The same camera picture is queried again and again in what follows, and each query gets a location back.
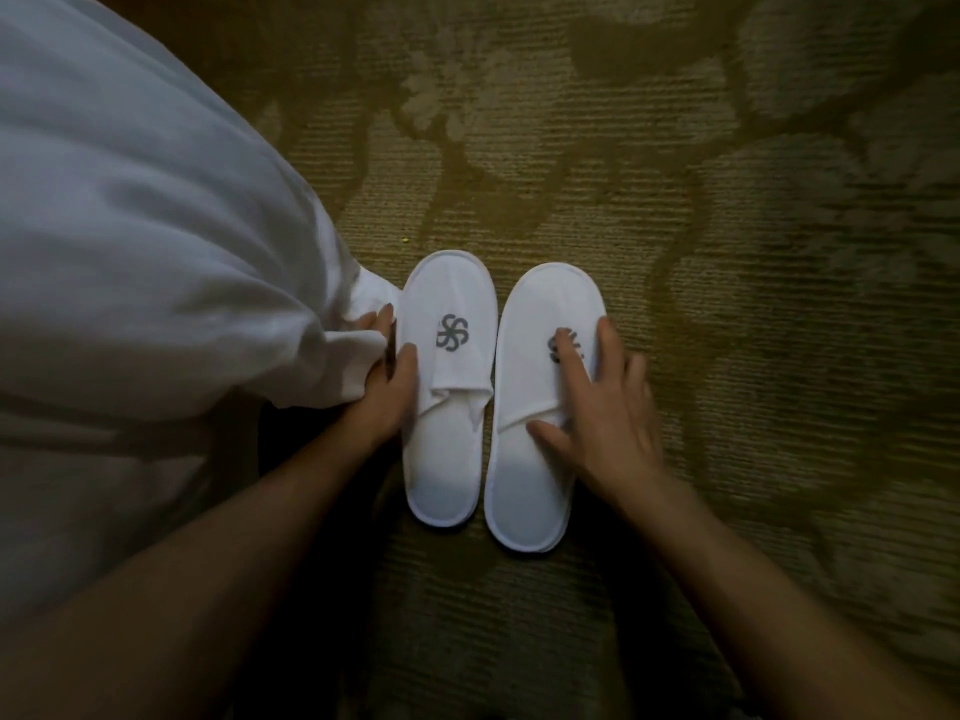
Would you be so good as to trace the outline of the person's right hand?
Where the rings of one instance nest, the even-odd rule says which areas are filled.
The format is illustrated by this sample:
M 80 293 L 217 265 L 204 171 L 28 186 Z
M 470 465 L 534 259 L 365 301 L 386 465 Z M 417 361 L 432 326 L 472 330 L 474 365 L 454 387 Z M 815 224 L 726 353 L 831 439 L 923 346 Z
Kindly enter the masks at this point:
M 567 464 L 595 495 L 620 509 L 642 487 L 666 472 L 661 423 L 647 360 L 629 351 L 630 367 L 623 389 L 606 389 L 589 375 L 569 328 L 553 337 L 560 376 L 562 407 L 569 424 L 562 426 L 578 443 L 578 464 Z

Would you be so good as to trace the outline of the person's left hand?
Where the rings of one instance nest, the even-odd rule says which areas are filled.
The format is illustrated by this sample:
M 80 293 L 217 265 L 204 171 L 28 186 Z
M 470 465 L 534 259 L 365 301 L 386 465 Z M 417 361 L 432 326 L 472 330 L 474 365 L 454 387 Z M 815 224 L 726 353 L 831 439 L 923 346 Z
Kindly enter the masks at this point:
M 394 335 L 394 306 L 384 305 L 378 312 L 378 331 L 387 339 L 387 347 L 366 375 L 361 399 L 348 405 L 336 424 L 345 452 L 356 459 L 373 454 L 397 435 L 416 410 L 415 397 L 398 394 L 398 351 Z

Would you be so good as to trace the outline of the white slipper with grey emblem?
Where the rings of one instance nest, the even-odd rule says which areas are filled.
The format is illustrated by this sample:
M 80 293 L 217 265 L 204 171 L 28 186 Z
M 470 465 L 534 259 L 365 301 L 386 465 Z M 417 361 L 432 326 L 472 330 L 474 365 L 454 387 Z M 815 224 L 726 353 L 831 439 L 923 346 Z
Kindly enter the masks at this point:
M 402 289 L 395 338 L 417 355 L 414 413 L 402 432 L 407 504 L 421 523 L 451 529 L 479 501 L 495 392 L 498 299 L 486 266 L 462 250 L 422 259 Z
M 556 332 L 569 333 L 591 378 L 597 370 L 600 290 L 582 269 L 546 263 L 528 270 L 504 304 L 494 358 L 494 407 L 484 493 L 486 525 L 519 553 L 546 553 L 567 530 L 574 476 L 527 424 L 568 427 Z

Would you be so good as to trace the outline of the person's right forearm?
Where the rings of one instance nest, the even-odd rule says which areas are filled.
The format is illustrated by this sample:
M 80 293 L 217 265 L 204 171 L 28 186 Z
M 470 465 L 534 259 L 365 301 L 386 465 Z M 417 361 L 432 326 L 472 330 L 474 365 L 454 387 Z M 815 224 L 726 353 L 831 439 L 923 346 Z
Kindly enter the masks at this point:
M 951 700 L 792 580 L 685 482 L 590 486 L 653 548 L 766 720 L 960 720 Z

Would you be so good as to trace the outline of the person's left forearm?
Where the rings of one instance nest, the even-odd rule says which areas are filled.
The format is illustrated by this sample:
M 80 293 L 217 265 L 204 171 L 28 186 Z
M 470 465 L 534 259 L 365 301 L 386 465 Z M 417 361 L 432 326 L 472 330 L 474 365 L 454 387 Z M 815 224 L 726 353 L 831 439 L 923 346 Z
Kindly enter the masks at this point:
M 0 720 L 206 720 L 335 500 L 398 430 L 343 421 L 0 654 Z

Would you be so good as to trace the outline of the white duvet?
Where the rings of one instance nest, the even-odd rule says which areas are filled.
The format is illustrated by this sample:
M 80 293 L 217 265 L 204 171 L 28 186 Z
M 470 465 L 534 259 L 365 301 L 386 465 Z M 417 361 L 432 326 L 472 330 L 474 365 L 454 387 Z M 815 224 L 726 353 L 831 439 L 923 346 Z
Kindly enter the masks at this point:
M 0 0 L 0 642 L 206 508 L 223 399 L 360 399 L 399 294 L 156 39 Z

